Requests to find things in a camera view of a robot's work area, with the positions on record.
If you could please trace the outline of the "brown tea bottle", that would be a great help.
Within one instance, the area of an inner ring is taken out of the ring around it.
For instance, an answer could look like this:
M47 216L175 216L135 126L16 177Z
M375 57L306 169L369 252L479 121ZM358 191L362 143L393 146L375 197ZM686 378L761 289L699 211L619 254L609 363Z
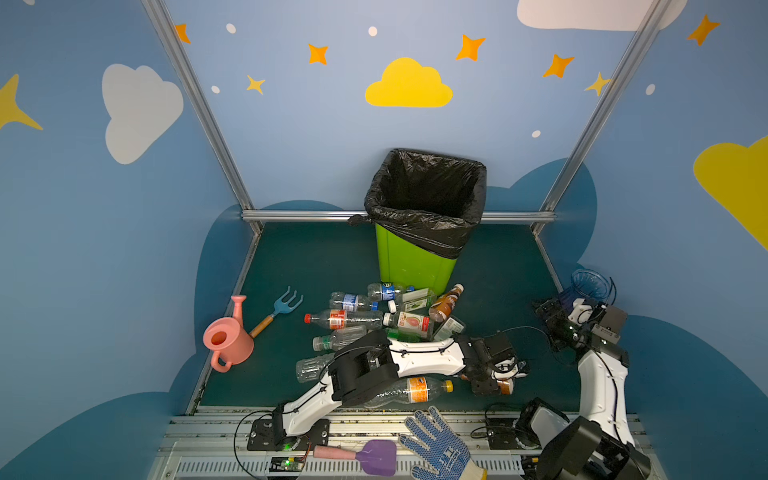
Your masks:
M497 381L497 386L501 395L511 395L514 391L514 379L499 379Z

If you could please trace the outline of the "square bottle white cap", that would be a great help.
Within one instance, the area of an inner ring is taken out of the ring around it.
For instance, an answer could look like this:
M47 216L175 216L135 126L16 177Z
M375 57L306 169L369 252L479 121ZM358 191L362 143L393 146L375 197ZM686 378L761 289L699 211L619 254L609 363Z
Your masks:
M447 320L436 325L432 340L434 342L441 342L455 335L462 334L465 329L466 326L463 322L454 317L449 317Z

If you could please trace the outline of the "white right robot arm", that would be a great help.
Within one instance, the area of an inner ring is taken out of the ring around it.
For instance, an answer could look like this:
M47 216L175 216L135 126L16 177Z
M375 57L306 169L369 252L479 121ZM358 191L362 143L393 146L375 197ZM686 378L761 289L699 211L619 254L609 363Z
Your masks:
M526 405L518 441L535 443L538 456L523 461L525 479L648 479L651 460L637 449L627 419L629 354L618 345L628 314L603 302L577 298L535 302L553 350L575 353L580 376L579 414L570 420L540 398Z

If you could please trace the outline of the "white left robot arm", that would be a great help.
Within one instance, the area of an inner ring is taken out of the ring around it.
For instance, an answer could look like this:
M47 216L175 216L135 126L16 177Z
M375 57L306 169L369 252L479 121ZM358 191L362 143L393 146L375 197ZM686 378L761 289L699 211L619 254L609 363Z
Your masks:
M372 400L400 379L424 375L465 377L475 395L501 392L500 383L519 369L503 332L471 338L460 334L438 342L402 342L374 331L332 355L317 382L298 399L284 402L253 421L246 449L290 450L321 443L315 424L340 407Z

